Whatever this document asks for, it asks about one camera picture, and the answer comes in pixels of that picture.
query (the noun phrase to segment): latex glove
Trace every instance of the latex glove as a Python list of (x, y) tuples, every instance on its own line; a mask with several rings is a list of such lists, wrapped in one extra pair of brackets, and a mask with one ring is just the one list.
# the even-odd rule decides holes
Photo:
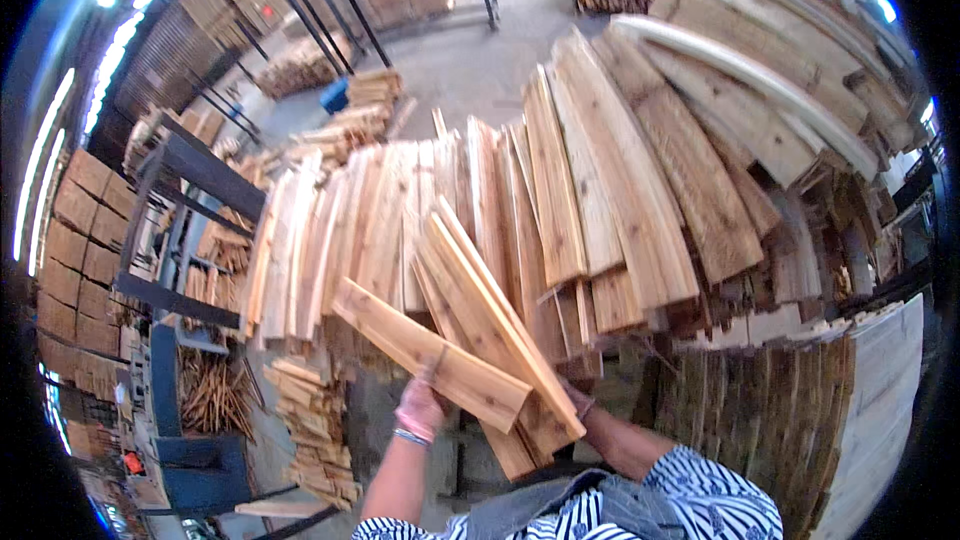
[(577, 419), (583, 421), (584, 416), (587, 412), (593, 407), (597, 399), (592, 396), (587, 396), (577, 388), (573, 387), (569, 381), (564, 378), (559, 378), (559, 383), (563, 386), (563, 390), (566, 391), (566, 395), (570, 398), (570, 402), (573, 403), (573, 406), (577, 410)]
[(435, 363), (425, 363), (420, 368), (403, 389), (400, 406), (393, 412), (404, 430), (431, 443), (437, 437), (437, 428), (444, 423), (444, 410), (430, 386), (435, 366)]

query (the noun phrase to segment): striped shirt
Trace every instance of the striped shirt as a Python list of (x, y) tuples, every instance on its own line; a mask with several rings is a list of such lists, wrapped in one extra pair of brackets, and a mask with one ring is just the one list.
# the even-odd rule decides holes
[[(780, 512), (769, 496), (687, 447), (661, 457), (643, 486), (663, 493), (693, 540), (784, 538)], [(590, 488), (568, 499), (558, 513), (535, 519), (506, 540), (642, 540), (613, 523), (601, 523), (602, 512), (603, 493)], [(443, 533), (430, 533), (410, 522), (377, 517), (357, 525), (352, 540), (463, 540), (471, 523), (467, 514), (456, 515)]]

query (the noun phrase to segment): gray apron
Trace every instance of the gray apron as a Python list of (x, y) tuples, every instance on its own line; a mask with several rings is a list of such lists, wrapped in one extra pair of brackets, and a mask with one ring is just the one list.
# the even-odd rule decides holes
[(546, 481), (477, 504), (466, 520), (466, 540), (503, 540), (531, 521), (557, 513), (570, 497), (590, 488), (603, 494), (597, 525), (615, 524), (643, 540), (687, 537), (663, 492), (620, 475), (589, 469), (572, 480), (567, 477)]

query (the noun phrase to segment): concrete floor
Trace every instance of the concrete floor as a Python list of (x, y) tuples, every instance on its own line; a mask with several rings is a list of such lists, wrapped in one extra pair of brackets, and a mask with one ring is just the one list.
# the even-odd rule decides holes
[[(606, 26), (606, 18), (579, 16), (572, 0), (499, 0), (499, 29), (487, 26), (483, 0), (458, 0), (457, 15), (422, 26), (426, 33), (406, 35), (386, 33), (381, 41), (403, 78), (406, 94), (416, 99), (416, 107), (401, 128), (399, 138), (422, 140), (435, 136), (431, 109), (440, 107), (448, 129), (466, 130), (467, 117), (474, 115), (492, 126), (500, 126), (522, 116), (522, 85), (530, 78), (538, 62), (549, 60), (550, 49), (556, 38), (577, 26), (592, 36)], [(276, 32), (264, 39), (262, 46), (268, 54), (279, 53), (287, 40)], [(260, 71), (265, 62), (251, 51), (242, 63), (252, 73)], [(359, 63), (358, 69), (381, 67), (372, 50)], [(231, 90), (238, 98), (247, 116), (262, 130), (264, 145), (280, 147), (289, 134), (319, 127), (328, 117), (319, 106), (320, 90), (306, 90), (288, 96), (280, 102), (266, 98), (249, 82), (239, 69), (234, 68), (217, 85), (218, 90)], [(199, 109), (208, 105), (198, 102)], [(238, 136), (239, 130), (229, 121), (220, 135)], [(247, 466), (251, 471), (254, 493), (268, 492), (289, 482), (282, 478), (283, 467), (290, 462), (294, 446), (282, 422), (271, 414), (277, 402), (273, 387), (262, 378), (261, 367), (279, 356), (279, 351), (247, 354), (252, 370), (263, 392), (267, 412), (254, 409), (252, 425), (256, 445), (247, 451)], [(636, 402), (636, 392), (629, 396), (632, 386), (625, 378), (614, 376), (609, 386), (612, 406), (628, 405), (626, 414)], [(391, 437), (394, 425), (393, 409), (399, 402), (403, 382), (380, 383), (373, 376), (362, 376), (348, 395), (347, 439), (353, 454), (353, 470), (366, 487), (377, 472), (379, 462)], [(498, 462), (489, 445), (482, 439), (479, 428), (474, 433), (458, 438), (464, 444), (462, 472), (470, 502), (484, 498), (487, 493), (507, 486)], [(593, 462), (597, 456), (589, 447), (578, 446), (578, 461)], [(438, 498), (450, 491), (450, 479), (455, 475), (456, 443), (450, 434), (438, 438), (431, 450), (427, 474), (427, 498), (421, 525), (430, 532), (440, 532), (454, 513), (463, 510), (463, 500)], [(305, 493), (296, 491), (285, 495), (288, 500), (303, 500)], [(290, 523), (273, 520), (278, 528)], [(314, 526), (295, 538), (349, 538), (356, 525), (354, 513), (341, 513)]]

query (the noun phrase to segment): wristband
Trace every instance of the wristband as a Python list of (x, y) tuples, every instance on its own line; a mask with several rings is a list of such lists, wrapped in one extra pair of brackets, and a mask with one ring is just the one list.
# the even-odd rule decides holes
[(393, 435), (398, 438), (403, 438), (404, 440), (410, 440), (414, 444), (419, 444), (422, 447), (429, 447), (430, 442), (425, 438), (421, 438), (412, 431), (407, 431), (403, 427), (396, 427), (393, 429)]

